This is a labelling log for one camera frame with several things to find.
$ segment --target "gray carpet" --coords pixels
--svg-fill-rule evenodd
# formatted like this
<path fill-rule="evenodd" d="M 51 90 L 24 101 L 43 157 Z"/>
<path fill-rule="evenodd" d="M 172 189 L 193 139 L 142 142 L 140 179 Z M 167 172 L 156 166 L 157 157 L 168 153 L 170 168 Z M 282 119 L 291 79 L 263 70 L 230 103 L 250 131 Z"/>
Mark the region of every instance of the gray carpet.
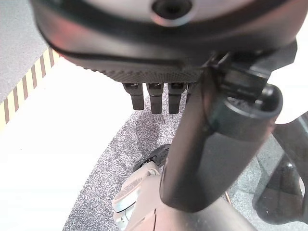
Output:
<path fill-rule="evenodd" d="M 0 0 L 0 103 L 47 49 L 29 0 Z"/>
<path fill-rule="evenodd" d="M 145 110 L 136 111 L 131 115 L 98 160 L 80 192 L 64 231 L 118 230 L 113 222 L 111 208 L 114 195 L 120 190 L 138 160 L 157 146 L 172 142 L 184 102 L 185 97 L 182 98 L 178 115 L 168 114 L 165 91 L 161 115 L 151 114 L 149 98 L 145 101 Z M 269 225 L 259 219 L 252 208 L 252 199 L 259 179 L 261 178 L 260 185 L 265 186 L 282 154 L 283 151 L 276 140 L 270 137 L 229 190 L 233 206 L 259 231 L 308 230 L 308 225 L 299 222 L 282 226 Z"/>

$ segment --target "yellow and black striped tape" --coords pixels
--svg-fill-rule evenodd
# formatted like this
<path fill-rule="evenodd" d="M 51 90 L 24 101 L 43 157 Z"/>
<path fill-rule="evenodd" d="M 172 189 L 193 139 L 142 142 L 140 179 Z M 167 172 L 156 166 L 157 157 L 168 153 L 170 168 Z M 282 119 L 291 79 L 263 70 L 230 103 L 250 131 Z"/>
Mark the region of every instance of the yellow and black striped tape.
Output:
<path fill-rule="evenodd" d="M 4 102 L 0 103 L 0 131 L 13 118 L 31 91 L 43 80 L 59 58 L 58 53 L 48 48 L 17 83 Z"/>

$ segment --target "white floor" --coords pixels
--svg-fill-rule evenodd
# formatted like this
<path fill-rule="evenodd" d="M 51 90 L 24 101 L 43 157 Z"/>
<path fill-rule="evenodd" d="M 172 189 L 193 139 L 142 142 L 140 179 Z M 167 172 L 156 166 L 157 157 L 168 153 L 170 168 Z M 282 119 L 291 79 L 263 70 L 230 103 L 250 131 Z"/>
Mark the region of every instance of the white floor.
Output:
<path fill-rule="evenodd" d="M 307 41 L 308 22 L 295 63 L 270 79 L 284 94 L 278 123 L 308 110 Z M 61 230 L 99 156 L 131 113 L 120 83 L 61 58 L 0 134 L 0 231 Z"/>

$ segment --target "speckled gray floor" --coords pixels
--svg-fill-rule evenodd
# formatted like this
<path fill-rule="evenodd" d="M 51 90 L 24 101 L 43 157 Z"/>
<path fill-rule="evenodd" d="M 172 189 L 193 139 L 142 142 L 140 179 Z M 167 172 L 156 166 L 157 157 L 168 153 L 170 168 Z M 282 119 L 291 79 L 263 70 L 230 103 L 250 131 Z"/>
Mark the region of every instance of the speckled gray floor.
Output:
<path fill-rule="evenodd" d="M 161 115 L 151 114 L 149 98 L 145 101 L 144 111 L 132 114 L 98 160 L 80 192 L 64 231 L 118 230 L 113 222 L 111 209 L 114 195 L 139 159 L 157 146 L 172 142 L 184 109 L 184 100 L 185 97 L 182 98 L 178 115 L 167 113 L 166 92 Z M 276 140 L 270 137 L 229 190 L 233 206 L 259 231 L 308 230 L 308 225 L 300 222 L 282 226 L 269 225 L 263 222 L 252 208 L 259 179 L 261 178 L 261 183 L 265 185 L 282 154 Z"/>
<path fill-rule="evenodd" d="M 0 0 L 0 103 L 47 49 L 29 0 Z"/>

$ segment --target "camera lens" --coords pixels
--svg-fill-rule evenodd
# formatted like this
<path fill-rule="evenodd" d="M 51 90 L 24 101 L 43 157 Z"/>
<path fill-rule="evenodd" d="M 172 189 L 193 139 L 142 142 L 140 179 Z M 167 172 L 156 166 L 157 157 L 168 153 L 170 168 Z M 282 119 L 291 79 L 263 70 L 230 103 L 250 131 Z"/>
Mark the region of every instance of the camera lens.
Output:
<path fill-rule="evenodd" d="M 192 9 L 189 0 L 157 0 L 152 5 L 152 10 L 160 17 L 175 20 L 185 16 Z"/>

